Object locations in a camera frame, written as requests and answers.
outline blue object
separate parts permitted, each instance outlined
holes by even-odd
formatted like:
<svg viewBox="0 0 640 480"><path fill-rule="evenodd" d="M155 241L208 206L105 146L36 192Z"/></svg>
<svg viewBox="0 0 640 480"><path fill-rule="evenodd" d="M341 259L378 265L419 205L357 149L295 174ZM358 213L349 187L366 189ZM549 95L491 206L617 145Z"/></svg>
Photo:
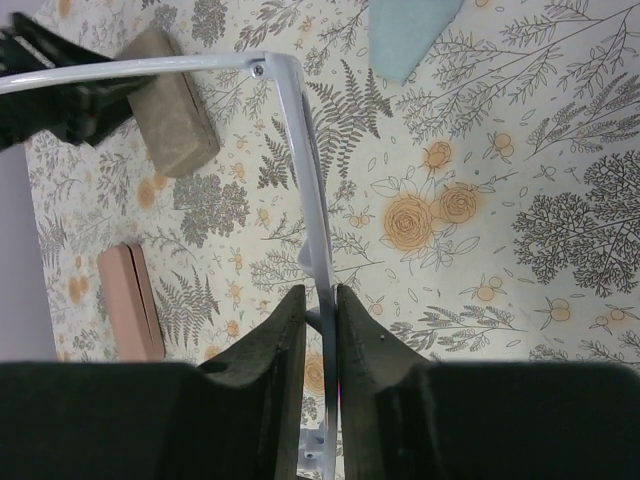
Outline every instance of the blue object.
<svg viewBox="0 0 640 480"><path fill-rule="evenodd" d="M371 0L369 61L373 70L405 81L458 13L463 0Z"/></svg>

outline floral fabric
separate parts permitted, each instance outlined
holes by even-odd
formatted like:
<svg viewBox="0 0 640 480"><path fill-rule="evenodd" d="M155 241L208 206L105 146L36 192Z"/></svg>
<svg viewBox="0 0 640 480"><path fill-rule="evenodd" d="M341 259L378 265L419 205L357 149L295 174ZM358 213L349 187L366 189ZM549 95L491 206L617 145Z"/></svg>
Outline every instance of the floral fabric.
<svg viewBox="0 0 640 480"><path fill-rule="evenodd" d="M48 0L44 25L115 55L150 24L185 53L304 66L338 281L434 359L640 365L640 3L467 0L402 85L367 64L367 0ZM135 122L98 148L26 145L56 344L115 360L96 256L142 244L168 355L198 363L294 284L304 240L273 85L194 75L222 141L154 173ZM309 335L303 423L322 419Z"/></svg>

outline table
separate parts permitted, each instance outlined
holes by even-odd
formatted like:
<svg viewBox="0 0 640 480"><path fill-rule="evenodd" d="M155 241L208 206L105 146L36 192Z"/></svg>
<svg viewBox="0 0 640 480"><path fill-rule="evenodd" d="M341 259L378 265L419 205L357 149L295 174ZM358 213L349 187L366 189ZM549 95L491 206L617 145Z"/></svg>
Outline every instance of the table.
<svg viewBox="0 0 640 480"><path fill-rule="evenodd" d="M337 276L374 318L437 360L636 367L639 5L467 0L402 85L368 68L367 0L48 0L36 18L110 56L149 24L185 53L296 55ZM144 248L170 359L227 348L296 283L315 301L273 85L195 79L223 146L193 176L155 174L133 121L95 150L26 144L63 360L117 358L96 256L123 241ZM322 390L310 332L306 426Z"/></svg>

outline light blue cloth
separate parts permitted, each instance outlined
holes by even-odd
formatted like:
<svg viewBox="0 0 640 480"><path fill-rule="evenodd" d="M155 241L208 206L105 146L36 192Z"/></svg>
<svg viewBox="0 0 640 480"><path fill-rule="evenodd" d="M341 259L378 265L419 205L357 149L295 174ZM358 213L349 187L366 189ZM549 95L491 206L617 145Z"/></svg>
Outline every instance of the light blue cloth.
<svg viewBox="0 0 640 480"><path fill-rule="evenodd" d="M371 0L369 61L374 72L406 80L463 0Z"/></svg>

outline blurred black gripper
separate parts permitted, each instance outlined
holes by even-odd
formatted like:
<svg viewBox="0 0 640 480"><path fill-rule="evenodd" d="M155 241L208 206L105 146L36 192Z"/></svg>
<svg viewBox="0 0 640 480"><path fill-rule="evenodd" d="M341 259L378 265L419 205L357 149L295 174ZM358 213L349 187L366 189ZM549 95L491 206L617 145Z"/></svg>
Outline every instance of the blurred black gripper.
<svg viewBox="0 0 640 480"><path fill-rule="evenodd" d="M75 45L13 13L0 30L0 76L112 59ZM127 95L153 77L113 78L0 95L0 151L40 130L63 142L95 146L131 117Z"/></svg>

